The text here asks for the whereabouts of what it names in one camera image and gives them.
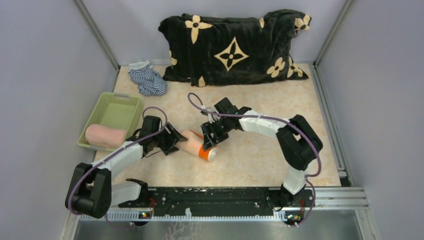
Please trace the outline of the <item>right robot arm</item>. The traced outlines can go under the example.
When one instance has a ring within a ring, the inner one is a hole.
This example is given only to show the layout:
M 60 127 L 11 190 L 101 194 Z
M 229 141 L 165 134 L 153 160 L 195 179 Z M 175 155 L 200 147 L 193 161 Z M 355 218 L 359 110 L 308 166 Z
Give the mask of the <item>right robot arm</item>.
M 250 107 L 237 108 L 223 98 L 213 108 L 200 107 L 208 121 L 201 125 L 203 149 L 209 150 L 229 138 L 229 132 L 240 130 L 270 137 L 278 141 L 289 165 L 279 194 L 269 198 L 273 208 L 295 206 L 305 189 L 307 169 L 317 159 L 323 143 L 302 115 L 289 119 L 266 116 Z

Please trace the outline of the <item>pink towel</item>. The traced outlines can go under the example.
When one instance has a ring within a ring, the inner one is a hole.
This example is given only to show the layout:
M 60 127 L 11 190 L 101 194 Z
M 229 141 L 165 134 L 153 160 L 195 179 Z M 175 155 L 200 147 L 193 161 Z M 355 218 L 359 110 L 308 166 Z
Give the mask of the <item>pink towel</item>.
M 85 139 L 90 145 L 116 149 L 120 147 L 126 136 L 126 130 L 111 128 L 101 124 L 91 124 L 85 131 Z

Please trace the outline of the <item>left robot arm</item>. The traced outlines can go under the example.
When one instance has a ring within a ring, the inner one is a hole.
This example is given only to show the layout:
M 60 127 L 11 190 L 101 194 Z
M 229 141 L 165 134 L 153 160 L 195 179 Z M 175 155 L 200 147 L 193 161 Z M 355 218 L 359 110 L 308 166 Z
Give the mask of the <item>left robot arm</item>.
M 155 148 L 167 156 L 178 151 L 177 143 L 187 140 L 169 122 L 162 123 L 157 116 L 146 116 L 142 127 L 118 149 L 91 164 L 80 163 L 75 167 L 65 207 L 75 215 L 96 219 L 105 216 L 110 207 L 149 207 L 152 197 L 146 182 L 129 178 L 113 184 L 113 179 Z

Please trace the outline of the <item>orange white towel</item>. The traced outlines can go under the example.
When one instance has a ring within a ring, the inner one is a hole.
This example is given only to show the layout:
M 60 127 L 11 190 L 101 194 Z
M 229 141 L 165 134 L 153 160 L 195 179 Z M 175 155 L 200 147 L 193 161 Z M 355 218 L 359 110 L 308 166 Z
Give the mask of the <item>orange white towel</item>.
M 187 138 L 187 140 L 179 141 L 176 144 L 177 148 L 208 162 L 212 162 L 214 160 L 217 155 L 218 148 L 212 147 L 204 150 L 203 136 L 188 129 L 182 130 L 180 134 Z

